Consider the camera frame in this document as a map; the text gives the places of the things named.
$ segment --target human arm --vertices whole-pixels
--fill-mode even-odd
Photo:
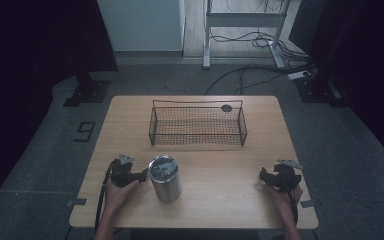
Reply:
[[[127,194],[137,185],[139,185],[139,181],[135,180],[129,185],[119,188],[112,183],[111,179],[108,180],[105,187],[105,206],[95,234],[95,240],[112,239],[112,230],[117,219],[118,210],[126,199]]]
[[[286,192],[280,192],[273,186],[266,184],[265,188],[270,193],[274,205],[282,220],[283,230],[285,231],[285,240],[301,240],[298,229],[295,226],[294,215],[291,209],[291,202]],[[303,191],[299,185],[292,190],[292,195],[295,196],[295,202],[298,204]]]

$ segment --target wire basket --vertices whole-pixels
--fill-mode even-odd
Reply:
[[[152,145],[244,145],[247,136],[242,101],[175,102],[154,100]]]

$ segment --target gray carpet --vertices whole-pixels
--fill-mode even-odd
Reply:
[[[63,107],[75,78],[54,87],[49,112],[29,147],[0,189],[0,239],[64,239],[71,204],[80,189],[111,98],[116,95],[203,95],[224,73],[243,65],[120,65],[118,73],[91,74],[111,80],[102,104]],[[244,85],[275,73],[250,70]],[[216,84],[209,95],[233,95],[238,75]],[[302,103],[296,86],[280,76],[244,91],[279,99],[304,175],[314,199],[319,226],[301,231],[304,239],[384,239],[384,148],[349,108]],[[96,122],[88,142],[77,133],[82,122]],[[279,230],[260,230],[270,239]],[[90,239],[92,229],[73,228],[68,239]],[[116,234],[129,239],[130,231]]]

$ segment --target wooden table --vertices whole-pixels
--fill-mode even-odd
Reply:
[[[148,135],[152,100],[243,100],[248,131],[245,145],[152,146]],[[277,159],[298,160],[275,97],[116,96],[78,195],[87,199],[86,204],[74,207],[72,226],[94,226],[105,171],[120,153],[136,159],[132,172],[148,167],[156,156],[172,156],[179,163],[182,185],[180,197],[164,203],[158,200],[149,178],[141,183],[124,203],[116,224],[129,228],[281,228],[259,173],[263,166],[272,172]],[[304,190],[301,200],[310,200],[304,178],[300,186]],[[317,227],[314,208],[299,205],[298,211],[298,228]]]

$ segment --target metal canister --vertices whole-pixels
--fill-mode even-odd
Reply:
[[[167,155],[158,156],[149,164],[149,176],[158,198],[163,202],[176,200],[182,188],[177,161]]]

